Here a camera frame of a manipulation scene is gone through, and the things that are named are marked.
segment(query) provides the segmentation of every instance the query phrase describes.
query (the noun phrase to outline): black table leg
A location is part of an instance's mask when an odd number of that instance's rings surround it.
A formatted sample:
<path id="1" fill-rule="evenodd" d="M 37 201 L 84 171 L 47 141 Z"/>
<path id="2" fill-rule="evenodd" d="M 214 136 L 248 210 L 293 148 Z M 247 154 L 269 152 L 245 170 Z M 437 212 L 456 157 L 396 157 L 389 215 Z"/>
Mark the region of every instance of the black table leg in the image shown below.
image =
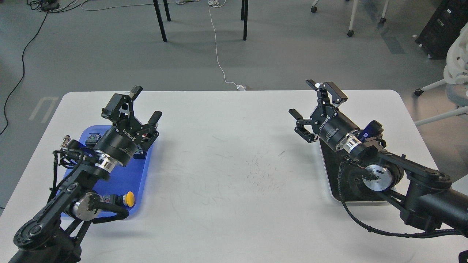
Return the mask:
<path id="1" fill-rule="evenodd" d="M 154 9 L 156 10 L 156 16 L 158 17 L 159 29 L 161 30 L 162 40 L 167 42 L 166 31 L 164 31 L 164 24 L 162 23 L 161 11 L 159 10 L 158 0 L 153 0 Z"/>
<path id="2" fill-rule="evenodd" d="M 168 0 L 162 0 L 164 3 L 164 9 L 166 10 L 166 18 L 168 21 L 171 21 L 171 15 L 169 15 L 169 6 L 168 6 Z"/>
<path id="3" fill-rule="evenodd" d="M 249 0 L 244 1 L 244 40 L 247 40 L 247 14 L 249 13 Z"/>
<path id="4" fill-rule="evenodd" d="M 244 4 L 245 0 L 242 0 L 242 6 L 241 6 L 241 20 L 244 21 Z"/>

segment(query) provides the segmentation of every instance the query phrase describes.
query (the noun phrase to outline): white chair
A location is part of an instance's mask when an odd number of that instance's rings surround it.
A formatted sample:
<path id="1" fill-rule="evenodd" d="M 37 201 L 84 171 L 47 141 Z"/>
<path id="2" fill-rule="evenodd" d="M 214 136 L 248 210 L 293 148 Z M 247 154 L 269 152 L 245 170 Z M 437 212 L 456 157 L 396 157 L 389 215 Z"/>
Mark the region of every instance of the white chair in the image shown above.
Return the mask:
<path id="1" fill-rule="evenodd" d="M 380 21 L 379 21 L 379 24 L 383 24 L 387 21 L 387 19 L 385 18 L 385 13 L 387 12 L 387 7 L 388 7 L 388 2 L 390 0 L 385 0 L 385 5 L 383 7 L 383 12 L 382 12 L 382 17 L 380 18 Z M 317 12 L 317 7 L 316 7 L 316 4 L 319 2 L 319 0 L 314 0 L 313 4 L 312 4 L 312 8 L 310 9 L 310 12 L 312 13 L 315 13 Z M 352 37 L 352 35 L 354 35 L 354 31 L 352 29 L 352 26 L 353 26 L 353 23 L 354 23 L 354 16 L 356 15 L 356 10 L 358 9 L 358 3 L 359 3 L 359 0 L 354 0 L 354 3 L 352 5 L 352 11 L 351 11 L 351 21 L 350 21 L 350 27 L 349 27 L 349 30 L 348 30 L 348 36 L 349 37 Z"/>
<path id="2" fill-rule="evenodd" d="M 416 126 L 435 122 L 452 116 L 468 119 L 468 23 L 461 29 L 447 53 L 447 64 L 444 68 L 444 79 L 415 90 L 420 96 L 424 91 L 446 84 L 447 98 L 456 105 L 454 110 L 414 122 Z"/>

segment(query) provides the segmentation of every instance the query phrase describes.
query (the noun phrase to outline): chair wheel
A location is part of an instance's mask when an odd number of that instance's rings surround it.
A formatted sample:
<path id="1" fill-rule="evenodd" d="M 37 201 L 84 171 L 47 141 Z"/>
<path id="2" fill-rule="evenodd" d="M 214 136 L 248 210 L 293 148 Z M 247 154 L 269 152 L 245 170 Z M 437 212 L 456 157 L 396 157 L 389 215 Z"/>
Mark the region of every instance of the chair wheel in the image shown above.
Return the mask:
<path id="1" fill-rule="evenodd" d="M 423 94 L 423 92 L 424 92 L 424 91 L 423 91 L 422 89 L 417 88 L 417 89 L 414 91 L 414 95 L 416 95 L 416 96 L 419 97 L 419 96 L 421 96 L 421 95 Z"/>

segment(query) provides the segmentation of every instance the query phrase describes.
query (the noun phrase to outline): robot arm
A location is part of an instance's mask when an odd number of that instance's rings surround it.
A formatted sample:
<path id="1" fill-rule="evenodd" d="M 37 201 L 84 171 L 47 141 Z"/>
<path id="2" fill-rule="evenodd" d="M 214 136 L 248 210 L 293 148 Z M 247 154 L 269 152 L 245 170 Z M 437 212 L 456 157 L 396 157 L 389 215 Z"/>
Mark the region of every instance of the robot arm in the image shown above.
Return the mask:
<path id="1" fill-rule="evenodd" d="M 307 84 L 318 95 L 318 105 L 310 118 L 289 110 L 296 119 L 295 131 L 302 138 L 309 143 L 320 138 L 334 152 L 345 151 L 343 161 L 362 169 L 365 186 L 398 208 L 406 225 L 433 233 L 446 223 L 468 237 L 468 197 L 451 189 L 450 176 L 386 151 L 381 124 L 372 121 L 360 130 L 339 111 L 338 106 L 347 97 L 333 82 L 307 80 Z M 328 93 L 332 94 L 332 103 Z M 305 125 L 312 126 L 312 132 Z M 403 172 L 410 181 L 406 196 L 392 190 Z"/>
<path id="2" fill-rule="evenodd" d="M 102 110 L 102 117 L 113 125 L 97 141 L 93 149 L 65 137 L 60 153 L 76 162 L 73 170 L 51 188 L 47 205 L 16 233 L 14 243 L 19 251 L 10 263 L 75 263 L 80 261 L 81 241 L 91 223 L 104 223 L 125 219 L 128 211 L 120 205 L 108 204 L 93 191 L 99 179 L 108 180 L 116 165 L 126 166 L 137 148 L 147 150 L 156 140 L 158 120 L 162 113 L 155 111 L 148 124 L 141 124 L 133 115 L 133 101 L 142 87 L 135 86 L 129 95 L 114 94 Z M 101 210 L 115 216 L 96 218 Z M 74 221 L 61 227 L 60 214 Z M 81 224 L 75 237 L 72 232 Z"/>

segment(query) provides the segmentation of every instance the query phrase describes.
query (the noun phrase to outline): white table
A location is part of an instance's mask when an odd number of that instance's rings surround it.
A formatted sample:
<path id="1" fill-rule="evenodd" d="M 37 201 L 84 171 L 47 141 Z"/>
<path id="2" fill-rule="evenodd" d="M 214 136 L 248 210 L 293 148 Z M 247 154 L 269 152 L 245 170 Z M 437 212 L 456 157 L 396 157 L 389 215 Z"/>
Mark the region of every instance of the white table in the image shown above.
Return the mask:
<path id="1" fill-rule="evenodd" d="M 340 109 L 358 126 L 378 120 L 389 151 L 436 168 L 396 92 L 345 93 Z M 100 113 L 111 96 L 62 99 L 0 217 L 1 262 L 17 251 L 17 229 L 45 205 L 52 151 L 66 134 L 77 139 L 91 125 L 109 124 Z M 329 193 L 319 144 L 297 135 L 288 113 L 307 116 L 315 105 L 312 90 L 143 92 L 139 120 L 154 110 L 163 116 L 141 207 L 126 220 L 92 225 L 82 262 L 457 262 L 464 237 L 385 237 L 349 218 Z M 407 185 L 405 178 L 397 189 L 406 194 Z M 390 205 L 351 210 L 373 227 L 419 232 Z"/>

